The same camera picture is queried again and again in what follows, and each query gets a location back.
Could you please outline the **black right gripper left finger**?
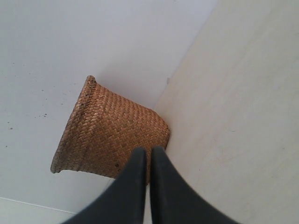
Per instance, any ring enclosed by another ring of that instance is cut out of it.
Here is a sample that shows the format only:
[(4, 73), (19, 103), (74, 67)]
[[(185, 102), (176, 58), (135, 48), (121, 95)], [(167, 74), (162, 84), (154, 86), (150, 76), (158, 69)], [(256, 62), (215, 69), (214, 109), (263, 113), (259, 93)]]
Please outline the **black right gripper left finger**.
[(133, 150), (125, 168), (94, 202), (66, 224), (142, 224), (146, 195), (146, 151)]

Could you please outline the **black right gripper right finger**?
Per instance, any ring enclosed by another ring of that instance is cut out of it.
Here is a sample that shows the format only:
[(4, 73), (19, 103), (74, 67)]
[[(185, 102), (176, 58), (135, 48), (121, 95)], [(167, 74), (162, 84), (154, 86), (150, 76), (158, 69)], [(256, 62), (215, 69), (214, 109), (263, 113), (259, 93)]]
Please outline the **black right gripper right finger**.
[(162, 147), (154, 147), (151, 152), (150, 207), (154, 224), (237, 223), (187, 184)]

